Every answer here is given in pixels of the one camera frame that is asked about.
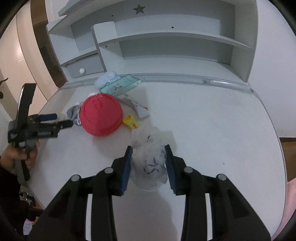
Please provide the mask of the person's left hand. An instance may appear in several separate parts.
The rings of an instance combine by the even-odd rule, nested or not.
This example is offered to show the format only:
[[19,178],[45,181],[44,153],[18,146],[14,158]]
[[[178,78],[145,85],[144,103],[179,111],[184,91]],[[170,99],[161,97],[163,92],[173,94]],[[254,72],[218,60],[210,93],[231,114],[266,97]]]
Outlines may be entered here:
[[15,161],[25,160],[25,164],[29,170],[33,169],[36,164],[38,155],[38,147],[40,142],[37,141],[34,149],[31,150],[29,156],[24,150],[15,148],[12,144],[9,144],[1,155],[1,166],[12,174],[16,174]]

